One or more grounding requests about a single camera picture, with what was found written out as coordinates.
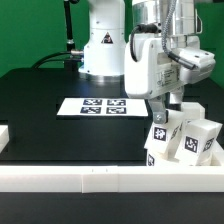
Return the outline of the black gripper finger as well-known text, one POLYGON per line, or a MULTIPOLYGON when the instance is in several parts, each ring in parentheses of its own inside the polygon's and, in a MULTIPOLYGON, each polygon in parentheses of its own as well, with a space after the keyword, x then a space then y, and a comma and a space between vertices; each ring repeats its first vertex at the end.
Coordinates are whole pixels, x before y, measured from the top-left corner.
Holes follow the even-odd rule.
POLYGON ((183 87, 179 87, 179 88, 170 92, 169 106, 170 106, 171 109, 177 110, 177 111, 181 110, 183 95, 184 95, 184 88, 183 87))
POLYGON ((165 124, 167 122, 167 113, 162 95, 148 100, 152 110, 153 122, 155 124, 165 124))

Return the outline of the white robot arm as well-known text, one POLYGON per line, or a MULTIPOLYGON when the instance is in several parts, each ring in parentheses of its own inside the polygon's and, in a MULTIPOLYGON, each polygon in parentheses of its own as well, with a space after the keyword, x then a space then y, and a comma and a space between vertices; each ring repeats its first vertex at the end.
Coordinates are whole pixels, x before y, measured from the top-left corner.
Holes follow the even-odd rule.
POLYGON ((124 0, 88 0, 90 39, 79 71, 104 82, 123 79, 130 98, 146 99, 153 121, 168 121, 164 96, 182 102, 184 86, 210 76, 214 55, 200 48, 195 0, 132 0, 133 29, 124 39, 124 0))

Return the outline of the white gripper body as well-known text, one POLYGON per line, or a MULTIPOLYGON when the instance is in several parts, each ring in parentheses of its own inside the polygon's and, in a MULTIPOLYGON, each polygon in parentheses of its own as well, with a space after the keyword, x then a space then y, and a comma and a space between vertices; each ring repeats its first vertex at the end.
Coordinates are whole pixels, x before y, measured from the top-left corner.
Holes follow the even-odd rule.
POLYGON ((194 84, 210 76, 215 67, 211 52, 200 49, 197 36, 176 36, 167 40, 167 48, 181 59, 191 62, 190 70, 170 59, 162 49, 160 37, 136 34, 134 61, 128 42, 124 56, 125 92, 129 98, 152 99, 186 84, 194 84))

